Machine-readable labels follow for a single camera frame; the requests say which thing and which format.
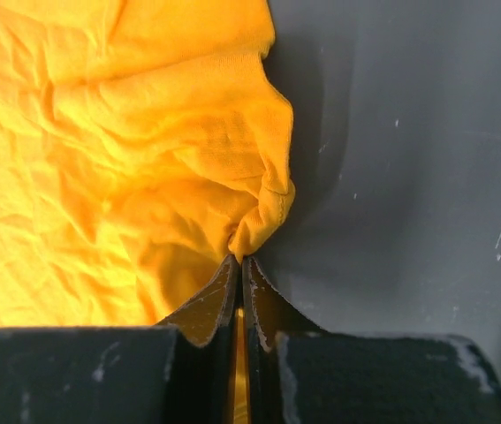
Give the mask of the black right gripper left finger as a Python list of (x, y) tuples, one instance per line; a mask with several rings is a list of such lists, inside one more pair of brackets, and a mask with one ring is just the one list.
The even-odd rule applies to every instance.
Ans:
[(238, 263), (151, 326), (0, 328), (0, 423), (230, 423)]

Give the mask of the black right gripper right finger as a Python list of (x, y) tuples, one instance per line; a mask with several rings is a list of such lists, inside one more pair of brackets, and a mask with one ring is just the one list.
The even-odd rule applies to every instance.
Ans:
[(319, 327), (241, 267), (253, 423), (501, 423), (501, 384), (469, 339)]

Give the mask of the orange t shirt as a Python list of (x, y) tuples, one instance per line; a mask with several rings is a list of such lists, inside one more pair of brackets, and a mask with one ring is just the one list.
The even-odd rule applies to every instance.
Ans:
[(264, 1), (0, 1), (0, 328), (151, 326), (295, 197)]

